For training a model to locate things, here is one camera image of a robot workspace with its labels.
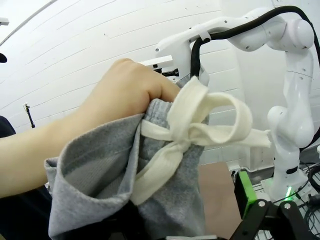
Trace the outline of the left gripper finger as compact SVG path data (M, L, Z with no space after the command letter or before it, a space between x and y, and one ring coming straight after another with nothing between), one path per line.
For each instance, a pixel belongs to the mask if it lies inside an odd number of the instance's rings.
M297 204L287 200L276 205L258 199L247 172L237 173L234 194L242 221L232 234L232 240L254 240L259 231L268 231L274 240L311 238Z

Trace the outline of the person's right hand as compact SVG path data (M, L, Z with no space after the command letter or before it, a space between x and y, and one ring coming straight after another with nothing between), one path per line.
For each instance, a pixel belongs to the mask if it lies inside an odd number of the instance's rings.
M75 119L80 133L144 113L154 99L173 102L180 88L154 70L125 58L116 61L83 104Z

